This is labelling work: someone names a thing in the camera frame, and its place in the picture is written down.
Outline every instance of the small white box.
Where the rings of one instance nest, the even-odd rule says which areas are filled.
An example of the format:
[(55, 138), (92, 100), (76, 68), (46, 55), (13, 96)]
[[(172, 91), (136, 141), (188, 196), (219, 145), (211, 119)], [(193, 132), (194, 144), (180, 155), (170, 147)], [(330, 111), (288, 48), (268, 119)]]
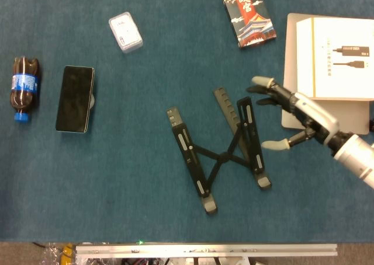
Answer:
[(124, 53), (129, 53), (143, 46), (143, 39), (130, 13), (125, 12), (111, 18), (109, 25)]

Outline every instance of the smartphone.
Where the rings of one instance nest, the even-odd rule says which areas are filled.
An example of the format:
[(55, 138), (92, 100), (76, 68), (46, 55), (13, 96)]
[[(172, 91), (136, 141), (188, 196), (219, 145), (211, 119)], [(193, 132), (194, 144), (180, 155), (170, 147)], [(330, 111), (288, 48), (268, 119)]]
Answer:
[(57, 131), (87, 132), (94, 76), (93, 68), (65, 67), (58, 103)]

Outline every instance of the blue bottle cap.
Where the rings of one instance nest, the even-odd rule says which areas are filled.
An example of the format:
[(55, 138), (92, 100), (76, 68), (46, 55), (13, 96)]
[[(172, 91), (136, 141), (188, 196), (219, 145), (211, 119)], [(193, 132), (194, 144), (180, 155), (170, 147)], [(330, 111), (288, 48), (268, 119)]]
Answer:
[(16, 114), (14, 114), (14, 120), (17, 122), (28, 122), (29, 115), (27, 113), (16, 112)]

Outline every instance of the printed box artwork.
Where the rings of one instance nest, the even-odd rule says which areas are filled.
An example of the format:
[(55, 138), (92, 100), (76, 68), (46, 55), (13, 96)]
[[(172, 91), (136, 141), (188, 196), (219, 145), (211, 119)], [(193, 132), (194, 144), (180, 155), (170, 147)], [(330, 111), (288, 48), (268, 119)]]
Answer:
[(223, 0), (223, 3), (240, 48), (276, 37), (263, 0)]

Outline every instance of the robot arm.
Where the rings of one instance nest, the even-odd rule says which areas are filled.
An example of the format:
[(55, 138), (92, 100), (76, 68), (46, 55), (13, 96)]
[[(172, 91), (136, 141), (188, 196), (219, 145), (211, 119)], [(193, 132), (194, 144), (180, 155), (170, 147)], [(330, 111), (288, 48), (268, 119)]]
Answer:
[(305, 127), (305, 130), (282, 141), (265, 141), (262, 147), (273, 150), (290, 149), (305, 140), (315, 138), (332, 150), (335, 160), (356, 174), (374, 189), (374, 149), (358, 135), (339, 130), (338, 120), (301, 93), (291, 93), (275, 82), (273, 78), (255, 76), (256, 86), (247, 91), (269, 95), (257, 101), (260, 105), (280, 105), (292, 113)]

